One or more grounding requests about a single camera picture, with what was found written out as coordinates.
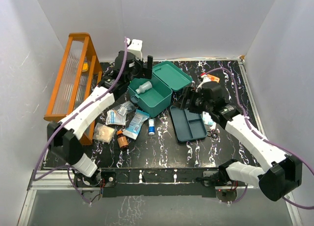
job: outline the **white robotic arm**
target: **white robotic arm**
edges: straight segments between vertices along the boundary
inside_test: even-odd
[[[91,95],[67,117],[58,123],[50,122],[47,127],[48,138],[50,138],[64,124],[60,132],[55,134],[49,149],[74,167],[76,175],[90,185],[97,185],[100,182],[101,170],[84,153],[79,140],[93,120],[126,92],[133,78],[152,78],[153,57],[148,56],[147,67],[145,67],[141,52],[142,41],[130,39],[127,41],[128,52],[119,52],[114,69],[103,76]],[[121,69],[125,53],[127,54],[125,67]],[[120,69],[123,70],[123,74],[118,78]]]
[[[259,187],[272,201],[277,201],[301,185],[302,162],[264,142],[267,138],[253,125],[250,125],[250,129],[240,108],[225,101],[222,87],[217,82],[207,80],[197,89],[187,87],[183,92],[181,108],[195,113],[208,112],[211,118],[237,138],[261,165],[255,167],[237,160],[229,160],[219,166],[218,173],[212,176],[212,182],[242,181]]]

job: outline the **teal plastic box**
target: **teal plastic box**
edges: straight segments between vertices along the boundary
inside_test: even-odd
[[[145,93],[137,94],[136,89],[150,81],[152,88]],[[137,103],[144,112],[156,117],[171,103],[172,93],[192,83],[192,78],[169,61],[153,67],[152,79],[135,78],[129,85],[131,101]]]

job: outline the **small white vial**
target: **small white vial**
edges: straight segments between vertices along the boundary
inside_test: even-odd
[[[145,91],[151,89],[153,86],[151,84],[151,82],[147,81],[144,84],[140,85],[138,89],[136,89],[135,91],[137,92],[137,94],[140,93],[144,93]]]
[[[155,120],[149,119],[148,120],[148,135],[152,136],[155,134]]]

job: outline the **orange rack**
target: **orange rack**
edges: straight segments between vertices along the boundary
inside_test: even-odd
[[[91,93],[92,80],[102,78],[96,51],[88,33],[69,34],[60,69],[44,116],[46,121],[59,122],[75,110]],[[86,129],[80,142],[91,145],[95,121]]]

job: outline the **grey floor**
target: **grey floor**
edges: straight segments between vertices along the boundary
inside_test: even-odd
[[[259,189],[248,189],[230,207],[197,196],[103,198],[89,207],[73,190],[54,190],[37,191],[28,225],[290,226],[292,222],[285,202],[272,202]]]

